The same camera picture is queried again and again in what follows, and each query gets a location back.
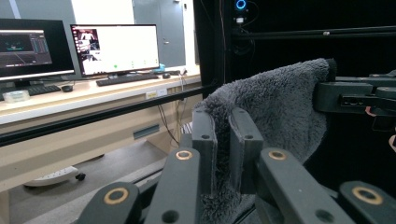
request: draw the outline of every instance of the fuzzy cloth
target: fuzzy cloth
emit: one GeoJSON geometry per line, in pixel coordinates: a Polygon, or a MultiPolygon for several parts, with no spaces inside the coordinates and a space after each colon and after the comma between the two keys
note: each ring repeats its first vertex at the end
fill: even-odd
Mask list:
{"type": "Polygon", "coordinates": [[[195,106],[213,117],[218,139],[217,194],[202,196],[202,223],[232,223],[254,203],[253,195],[241,195],[230,185],[231,110],[238,106],[249,113],[264,147],[286,149],[304,163],[327,130],[325,115],[313,108],[314,88],[331,77],[335,77],[333,60],[296,63],[225,84],[195,106]]]}

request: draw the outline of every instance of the wooden desk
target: wooden desk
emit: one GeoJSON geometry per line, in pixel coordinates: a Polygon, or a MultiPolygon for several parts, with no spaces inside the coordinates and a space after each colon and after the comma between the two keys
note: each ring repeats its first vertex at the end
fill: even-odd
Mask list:
{"type": "MultiPolygon", "coordinates": [[[[201,86],[199,69],[189,71],[184,79],[184,89],[201,86]]],[[[97,87],[95,81],[79,81],[72,92],[32,96],[29,101],[15,104],[0,102],[0,133],[136,103],[146,99],[146,92],[163,89],[167,89],[168,93],[181,91],[179,77],[105,87],[97,87]]],[[[201,100],[202,95],[187,99],[182,123],[191,121],[191,109],[201,100]]],[[[175,129],[177,102],[162,107],[169,128],[175,129]]],[[[159,125],[159,131],[145,137],[168,151],[171,148],[170,137],[157,106],[0,147],[0,193],[42,175],[128,146],[139,140],[134,139],[135,131],[152,125],[159,125]]]]}

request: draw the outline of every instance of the computer mouse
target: computer mouse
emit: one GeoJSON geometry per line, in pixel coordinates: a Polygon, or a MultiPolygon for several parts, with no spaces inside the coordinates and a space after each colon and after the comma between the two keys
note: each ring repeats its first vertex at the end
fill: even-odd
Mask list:
{"type": "Polygon", "coordinates": [[[164,74],[163,74],[163,78],[169,78],[169,77],[171,77],[171,74],[170,74],[170,73],[164,73],[164,74]]]}
{"type": "Polygon", "coordinates": [[[72,85],[62,86],[61,89],[63,92],[70,92],[73,90],[73,86],[72,85]]]}

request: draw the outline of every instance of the gray door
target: gray door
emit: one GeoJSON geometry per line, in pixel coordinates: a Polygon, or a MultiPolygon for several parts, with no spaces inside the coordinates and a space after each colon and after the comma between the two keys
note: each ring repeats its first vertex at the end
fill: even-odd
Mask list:
{"type": "Polygon", "coordinates": [[[186,64],[183,8],[172,0],[134,0],[136,24],[156,24],[160,63],[166,67],[186,64]]]}

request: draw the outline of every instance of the black monitor bezel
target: black monitor bezel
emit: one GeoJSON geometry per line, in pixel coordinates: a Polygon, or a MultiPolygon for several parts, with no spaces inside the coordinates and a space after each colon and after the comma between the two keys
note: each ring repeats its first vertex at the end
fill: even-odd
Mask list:
{"type": "Polygon", "coordinates": [[[44,30],[52,60],[51,64],[0,68],[0,82],[32,81],[75,74],[63,21],[0,19],[0,30],[44,30]]]}
{"type": "MultiPolygon", "coordinates": [[[[160,60],[160,52],[159,52],[159,46],[158,46],[158,27],[156,24],[70,24],[70,30],[72,32],[73,35],[73,27],[75,26],[91,26],[91,27],[103,27],[103,26],[154,26],[155,30],[156,30],[156,36],[157,36],[157,58],[160,60]]],[[[106,75],[125,75],[131,72],[136,72],[136,71],[144,71],[144,70],[150,70],[150,69],[158,69],[161,67],[160,62],[158,62],[158,66],[154,66],[154,67],[145,67],[145,68],[136,68],[136,69],[128,69],[128,70],[122,70],[122,71],[118,71],[117,73],[114,72],[108,72],[108,73],[101,73],[101,74],[89,74],[86,75],[84,74],[84,68],[82,66],[82,60],[79,59],[79,55],[78,55],[78,47],[76,46],[75,43],[73,43],[73,45],[75,46],[75,50],[76,50],[76,56],[78,58],[78,68],[79,68],[79,72],[81,73],[82,77],[100,77],[100,76],[106,76],[106,75]]]]}

